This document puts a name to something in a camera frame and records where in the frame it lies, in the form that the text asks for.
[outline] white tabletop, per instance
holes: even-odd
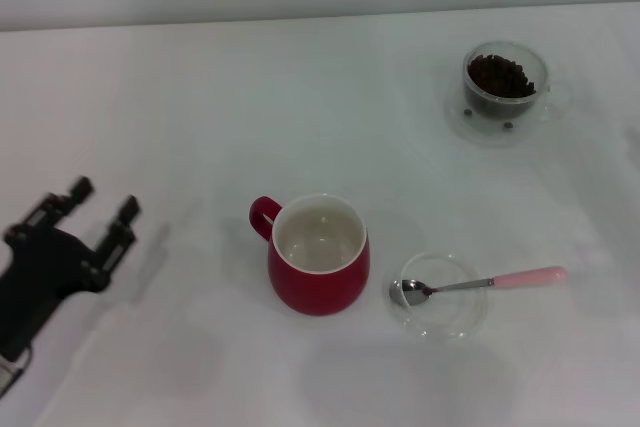
[[[0,424],[638,425],[639,27],[619,4],[0,34],[0,225],[80,174],[97,194],[69,231],[95,238],[129,193],[144,209],[112,289],[64,305]],[[493,39],[574,90],[501,149],[443,108]],[[247,220],[260,195],[312,192],[351,200],[372,248],[362,296],[324,318],[274,294]],[[569,281],[492,291],[475,335],[422,341],[383,280],[425,249]]]

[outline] glass bowl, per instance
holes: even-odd
[[[529,81],[534,83],[535,93],[527,97],[506,98],[482,90],[469,76],[469,64],[480,55],[499,55],[521,65]],[[494,41],[477,46],[465,57],[462,70],[463,90],[469,106],[476,113],[493,119],[509,120],[522,115],[549,90],[549,69],[542,57],[513,42]]]
[[[433,294],[426,302],[410,306],[400,294],[402,305],[391,300],[389,287],[396,281],[419,280],[431,287],[478,279],[476,272],[451,254],[421,253],[411,258],[385,280],[384,294],[392,315],[420,337],[446,340],[475,332],[487,311],[485,289]]]

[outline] pink spoon handle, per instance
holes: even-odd
[[[567,271],[562,267],[543,267],[542,269],[499,275],[493,278],[493,285],[499,289],[511,289],[513,287],[553,284],[562,282],[566,278]]]

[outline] spoon head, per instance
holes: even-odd
[[[432,293],[433,291],[419,280],[405,279],[402,283],[394,280],[389,286],[389,297],[401,307],[405,307],[405,301],[411,307],[422,304]]]

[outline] metal spoon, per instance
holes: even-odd
[[[389,297],[402,307],[405,306],[405,301],[409,306],[413,307],[426,302],[436,292],[477,289],[478,287],[496,287],[499,289],[533,287],[562,282],[566,278],[567,271],[563,267],[543,267],[541,269],[525,270],[524,272],[499,275],[489,279],[472,280],[437,288],[431,288],[419,280],[403,280],[402,285],[399,280],[394,280],[389,286]]]

